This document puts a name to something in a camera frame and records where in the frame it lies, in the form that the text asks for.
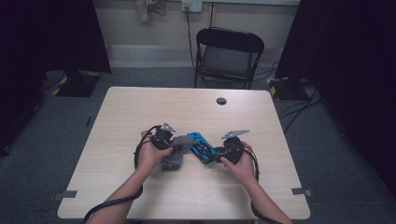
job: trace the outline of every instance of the person's right hand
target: person's right hand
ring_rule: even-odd
[[[252,151],[252,147],[246,142],[242,141],[242,145],[244,145],[244,149],[247,151]],[[233,164],[224,157],[220,158],[220,160],[242,184],[256,179],[254,175],[253,159],[251,159],[245,151],[237,164]]]

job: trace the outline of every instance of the forearm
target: forearm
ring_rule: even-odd
[[[144,181],[148,178],[150,171],[136,170],[116,191],[114,191],[106,202],[125,198],[136,194]],[[124,223],[134,201],[119,203],[103,208],[94,213],[87,223]]]
[[[243,183],[256,210],[265,217],[287,224],[292,223],[286,214],[272,201],[256,179]]]

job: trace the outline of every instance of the wooden table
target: wooden table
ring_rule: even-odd
[[[223,97],[226,105],[218,105]],[[84,218],[134,171],[134,151],[141,131],[168,122],[174,136],[199,132],[213,146],[228,131],[250,129],[240,139],[253,146],[260,184],[291,219],[310,211],[272,98],[267,91],[113,87],[82,151],[63,198],[60,218]],[[219,163],[202,164],[189,152],[176,172],[157,167],[144,184],[128,218],[213,220],[256,219],[242,185]]]

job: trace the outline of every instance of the black strap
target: black strap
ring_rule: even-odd
[[[144,140],[146,139],[147,136],[149,136],[149,133],[151,132],[151,130],[153,130],[155,128],[160,128],[160,127],[161,127],[161,125],[155,125],[155,126],[151,127],[146,132],[146,134],[142,137],[142,140],[140,140],[139,144],[137,145],[136,151],[134,152],[134,168],[135,169],[137,168],[137,162],[138,162],[138,158],[139,158],[140,149],[142,148],[142,146],[144,144],[149,142],[149,141],[144,142]],[[129,202],[129,201],[133,201],[133,200],[137,199],[138,197],[140,197],[142,195],[142,193],[143,193],[143,185],[142,185],[142,187],[140,187],[139,191],[136,194],[132,195],[132,196],[125,197],[125,198],[120,198],[120,199],[115,199],[115,200],[112,200],[112,201],[108,201],[108,202],[104,202],[104,203],[96,205],[94,208],[92,208],[87,213],[87,215],[85,215],[83,223],[86,223],[88,221],[88,219],[90,218],[90,216],[93,213],[97,212],[98,210],[100,210],[102,208],[109,207],[109,206],[113,206],[115,204],[126,203],[126,202]]]
[[[254,154],[253,151],[248,151],[246,149],[244,149],[244,151],[251,157],[251,159],[253,159],[255,170],[256,170],[255,176],[256,176],[257,181],[259,181],[259,175],[260,175],[259,163],[257,162],[256,155]],[[251,211],[253,212],[254,216],[256,216],[257,218],[259,218],[265,222],[271,223],[271,224],[282,224],[281,222],[278,222],[278,221],[273,220],[269,217],[263,216],[259,211],[257,211],[257,209],[254,207],[253,203],[250,203],[250,207],[251,207]]]
[[[95,207],[93,207],[87,213],[87,215],[85,215],[84,223],[86,223],[88,221],[88,219],[90,218],[90,216],[93,213],[97,212],[98,210],[100,210],[102,208],[109,207],[109,206],[113,206],[115,204],[126,203],[126,202],[129,202],[129,201],[133,201],[133,200],[137,199],[138,197],[140,197],[142,195],[142,193],[143,193],[143,185],[142,185],[142,187],[140,187],[139,191],[136,194],[132,195],[132,196],[121,198],[121,199],[115,199],[115,200],[112,200],[112,201],[108,201],[108,202],[104,202],[104,203],[96,205]]]
[[[271,224],[282,224],[281,222],[278,222],[278,221],[273,220],[269,217],[263,216],[259,211],[256,210],[253,203],[251,203],[250,206],[251,206],[251,211],[253,212],[254,216],[256,216],[257,218],[259,218],[265,222],[271,223]]]

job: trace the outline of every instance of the white wall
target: white wall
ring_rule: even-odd
[[[188,25],[180,2],[167,1],[166,15],[150,14],[139,20],[134,1],[94,1],[104,40],[108,45],[187,46]],[[297,6],[215,4],[214,26],[250,31],[260,36],[267,49],[283,49]],[[202,13],[191,13],[191,36],[205,28],[210,3]]]
[[[298,6],[290,4],[296,0],[262,1],[287,4],[212,5],[204,1],[202,13],[190,13],[193,54],[197,32],[212,21],[212,26],[249,31],[260,36],[265,43],[265,57],[261,64],[277,62]],[[94,0],[94,3],[105,43],[110,45],[107,54],[112,66],[166,66],[173,64],[172,61],[190,64],[188,24],[186,14],[181,12],[180,1],[166,1],[166,15],[151,13],[148,22],[139,20],[133,0]]]

